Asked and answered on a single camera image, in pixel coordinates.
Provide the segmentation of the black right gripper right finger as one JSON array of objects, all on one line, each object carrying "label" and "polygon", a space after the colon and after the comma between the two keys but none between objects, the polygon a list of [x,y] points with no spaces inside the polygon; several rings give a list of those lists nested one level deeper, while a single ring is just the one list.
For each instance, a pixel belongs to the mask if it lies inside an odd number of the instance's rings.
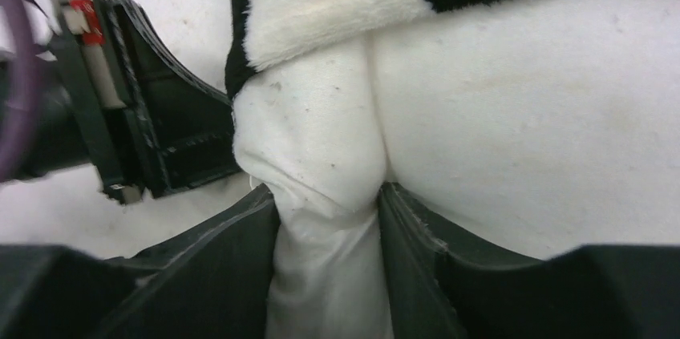
[{"label": "black right gripper right finger", "polygon": [[586,245],[537,260],[492,244],[396,184],[378,196],[397,338],[676,338],[679,250]]}]

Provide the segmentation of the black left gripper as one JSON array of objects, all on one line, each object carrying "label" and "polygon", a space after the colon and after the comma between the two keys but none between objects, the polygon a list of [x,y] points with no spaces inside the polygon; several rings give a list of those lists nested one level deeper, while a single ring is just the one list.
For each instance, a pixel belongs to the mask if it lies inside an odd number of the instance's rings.
[{"label": "black left gripper", "polygon": [[172,55],[136,2],[63,0],[57,19],[38,134],[15,180],[89,163],[127,205],[238,173],[230,100]]}]

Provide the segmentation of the white pillow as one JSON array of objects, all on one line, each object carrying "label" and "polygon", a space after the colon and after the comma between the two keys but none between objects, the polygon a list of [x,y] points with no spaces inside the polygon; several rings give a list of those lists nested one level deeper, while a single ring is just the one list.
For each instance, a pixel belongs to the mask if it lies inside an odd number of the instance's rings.
[{"label": "white pillow", "polygon": [[545,258],[679,241],[679,0],[514,0],[360,34],[261,72],[237,162],[281,218],[269,338],[392,334],[386,181]]}]

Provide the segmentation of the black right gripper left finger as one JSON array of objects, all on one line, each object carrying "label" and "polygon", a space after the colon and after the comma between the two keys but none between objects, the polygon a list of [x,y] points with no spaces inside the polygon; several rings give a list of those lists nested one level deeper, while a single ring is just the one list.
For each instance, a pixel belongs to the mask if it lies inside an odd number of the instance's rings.
[{"label": "black right gripper left finger", "polygon": [[259,187],[133,257],[1,248],[4,338],[262,338],[279,219]]}]

